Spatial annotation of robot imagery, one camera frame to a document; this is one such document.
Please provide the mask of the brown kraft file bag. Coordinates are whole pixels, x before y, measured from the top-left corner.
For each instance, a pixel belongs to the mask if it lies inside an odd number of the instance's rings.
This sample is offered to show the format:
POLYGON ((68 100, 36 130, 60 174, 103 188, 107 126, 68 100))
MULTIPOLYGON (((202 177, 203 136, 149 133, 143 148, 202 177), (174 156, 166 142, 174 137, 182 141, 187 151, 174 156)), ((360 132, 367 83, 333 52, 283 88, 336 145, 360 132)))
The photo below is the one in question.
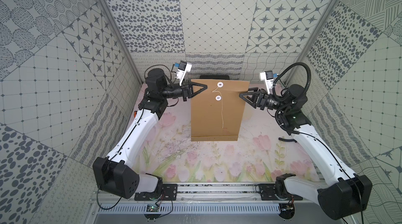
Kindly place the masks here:
POLYGON ((191 141, 237 141, 249 89, 243 80, 194 79, 207 90, 191 98, 191 141))

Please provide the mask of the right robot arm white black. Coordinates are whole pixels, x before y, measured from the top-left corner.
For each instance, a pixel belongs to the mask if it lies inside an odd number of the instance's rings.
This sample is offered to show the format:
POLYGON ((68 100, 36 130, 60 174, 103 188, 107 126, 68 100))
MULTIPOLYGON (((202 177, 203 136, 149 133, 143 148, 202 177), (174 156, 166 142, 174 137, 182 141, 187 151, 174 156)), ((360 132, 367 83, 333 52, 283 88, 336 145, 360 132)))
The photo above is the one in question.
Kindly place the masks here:
POLYGON ((275 91, 251 88, 239 97, 253 108, 275 110, 278 126, 288 133, 321 171, 326 185, 320 185, 286 173, 275 179, 275 196, 288 203, 284 207, 287 219, 294 215, 294 197, 307 199, 333 220, 363 213, 372 190, 372 182, 365 175, 348 167, 324 142, 301 108, 307 101, 307 87, 291 85, 283 95, 275 91))

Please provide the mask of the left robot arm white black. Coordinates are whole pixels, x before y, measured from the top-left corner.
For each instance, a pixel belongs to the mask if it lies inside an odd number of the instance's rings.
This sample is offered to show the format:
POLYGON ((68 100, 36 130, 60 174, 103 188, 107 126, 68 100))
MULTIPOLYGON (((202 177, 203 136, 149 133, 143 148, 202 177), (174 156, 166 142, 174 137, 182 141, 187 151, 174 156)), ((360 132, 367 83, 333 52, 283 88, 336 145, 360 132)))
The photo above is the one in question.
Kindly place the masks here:
POLYGON ((187 101, 207 90, 205 84, 185 81, 186 72, 177 72, 179 83, 173 83, 162 69, 152 69, 148 73, 147 89, 134 121, 106 157, 98 157, 93 163, 99 190, 125 199, 140 193, 151 199, 161 197, 162 179, 151 174, 138 174, 133 166, 146 137, 168 107, 168 100, 182 98, 187 101))

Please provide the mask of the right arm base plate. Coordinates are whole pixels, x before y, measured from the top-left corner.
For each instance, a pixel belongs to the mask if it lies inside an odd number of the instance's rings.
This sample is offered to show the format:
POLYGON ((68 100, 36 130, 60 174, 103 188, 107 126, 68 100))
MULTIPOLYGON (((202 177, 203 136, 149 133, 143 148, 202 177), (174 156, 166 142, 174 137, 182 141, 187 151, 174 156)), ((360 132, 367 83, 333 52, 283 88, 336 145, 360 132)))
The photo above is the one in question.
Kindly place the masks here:
POLYGON ((254 187, 255 191, 260 195, 262 201, 302 201, 303 198, 297 195, 292 196, 277 196, 275 192, 275 185, 272 183, 268 184, 257 184, 254 187))

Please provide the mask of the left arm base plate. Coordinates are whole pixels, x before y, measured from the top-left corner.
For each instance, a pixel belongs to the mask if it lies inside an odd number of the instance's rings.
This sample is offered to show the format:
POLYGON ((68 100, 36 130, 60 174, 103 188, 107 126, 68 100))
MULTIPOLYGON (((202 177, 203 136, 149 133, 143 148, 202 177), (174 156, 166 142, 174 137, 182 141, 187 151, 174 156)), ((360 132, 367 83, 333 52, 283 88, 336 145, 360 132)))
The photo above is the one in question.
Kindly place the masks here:
POLYGON ((135 201, 175 201, 178 193, 178 184, 160 184, 156 190, 149 193, 135 193, 135 201))

